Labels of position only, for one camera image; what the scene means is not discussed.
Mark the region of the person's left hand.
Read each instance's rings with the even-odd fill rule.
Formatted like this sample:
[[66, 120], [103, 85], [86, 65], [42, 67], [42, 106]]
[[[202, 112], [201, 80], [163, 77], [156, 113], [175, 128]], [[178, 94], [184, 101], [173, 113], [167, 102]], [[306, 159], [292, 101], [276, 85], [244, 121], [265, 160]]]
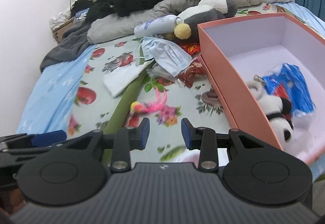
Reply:
[[1, 191], [1, 218], [9, 217], [26, 205], [20, 189]]

